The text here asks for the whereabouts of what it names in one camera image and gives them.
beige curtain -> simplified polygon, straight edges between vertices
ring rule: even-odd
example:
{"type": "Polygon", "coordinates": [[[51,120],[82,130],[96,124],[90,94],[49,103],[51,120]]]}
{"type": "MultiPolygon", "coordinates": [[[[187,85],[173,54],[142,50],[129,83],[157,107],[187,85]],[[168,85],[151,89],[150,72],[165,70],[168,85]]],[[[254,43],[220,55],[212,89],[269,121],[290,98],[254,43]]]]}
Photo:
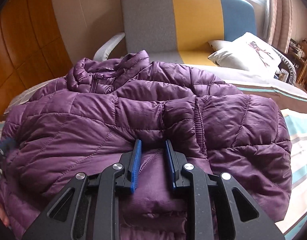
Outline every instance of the beige curtain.
{"type": "Polygon", "coordinates": [[[292,0],[270,0],[267,43],[287,53],[292,35],[292,0]]]}

bed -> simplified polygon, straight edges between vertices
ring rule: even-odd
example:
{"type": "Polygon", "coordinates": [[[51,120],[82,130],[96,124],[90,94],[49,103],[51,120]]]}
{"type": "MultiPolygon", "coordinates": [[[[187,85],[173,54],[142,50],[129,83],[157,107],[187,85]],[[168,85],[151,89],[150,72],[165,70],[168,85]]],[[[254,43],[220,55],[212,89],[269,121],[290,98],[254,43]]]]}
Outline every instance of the bed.
{"type": "MultiPolygon", "coordinates": [[[[292,141],[292,194],[283,221],[276,225],[286,240],[304,239],[307,228],[307,93],[276,79],[264,79],[247,71],[203,65],[189,65],[214,73],[227,83],[234,84],[244,94],[273,99],[281,109],[292,141]]],[[[0,119],[0,137],[4,119],[14,105],[24,104],[34,92],[48,82],[34,86],[15,97],[0,119]]]]}

pillow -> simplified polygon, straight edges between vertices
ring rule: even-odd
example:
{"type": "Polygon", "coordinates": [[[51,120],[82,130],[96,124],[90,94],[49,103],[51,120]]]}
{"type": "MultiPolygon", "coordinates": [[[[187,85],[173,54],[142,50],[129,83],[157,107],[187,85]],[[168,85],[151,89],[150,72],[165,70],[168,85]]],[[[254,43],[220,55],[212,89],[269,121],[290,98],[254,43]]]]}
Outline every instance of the pillow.
{"type": "Polygon", "coordinates": [[[273,78],[281,63],[272,47],[251,33],[245,33],[208,59],[217,66],[247,70],[265,78],[273,78]]]}
{"type": "Polygon", "coordinates": [[[231,41],[209,41],[208,43],[214,51],[217,51],[223,49],[228,44],[231,44],[231,41]]]}

purple fabric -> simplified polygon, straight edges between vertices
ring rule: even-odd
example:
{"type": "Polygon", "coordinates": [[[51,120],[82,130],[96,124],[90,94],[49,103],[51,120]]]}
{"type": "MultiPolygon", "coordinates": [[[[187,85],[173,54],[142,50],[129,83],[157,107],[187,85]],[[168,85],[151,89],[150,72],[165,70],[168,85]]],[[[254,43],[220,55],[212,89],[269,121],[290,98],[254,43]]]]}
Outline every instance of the purple fabric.
{"type": "Polygon", "coordinates": [[[123,240],[186,238],[186,203],[167,187],[167,138],[204,171],[231,173],[274,221],[289,204],[291,142],[274,101],[196,68],[150,64],[145,51],[102,63],[82,59],[14,107],[2,136],[20,145],[2,163],[0,185],[17,238],[77,172],[101,172],[137,138],[138,188],[120,199],[123,240]]]}

beige wall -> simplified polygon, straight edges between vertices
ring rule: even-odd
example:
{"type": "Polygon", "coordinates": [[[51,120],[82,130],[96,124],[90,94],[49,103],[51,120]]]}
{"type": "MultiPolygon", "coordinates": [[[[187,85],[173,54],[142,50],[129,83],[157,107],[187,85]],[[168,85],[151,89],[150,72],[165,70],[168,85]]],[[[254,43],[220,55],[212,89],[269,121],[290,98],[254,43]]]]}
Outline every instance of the beige wall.
{"type": "Polygon", "coordinates": [[[300,42],[307,38],[307,8],[301,0],[292,0],[292,39],[300,42]]]}
{"type": "MultiPolygon", "coordinates": [[[[98,48],[123,31],[120,0],[52,0],[52,4],[73,63],[83,57],[92,59],[98,48]]],[[[122,43],[112,56],[120,57],[125,53],[122,43]]]]}

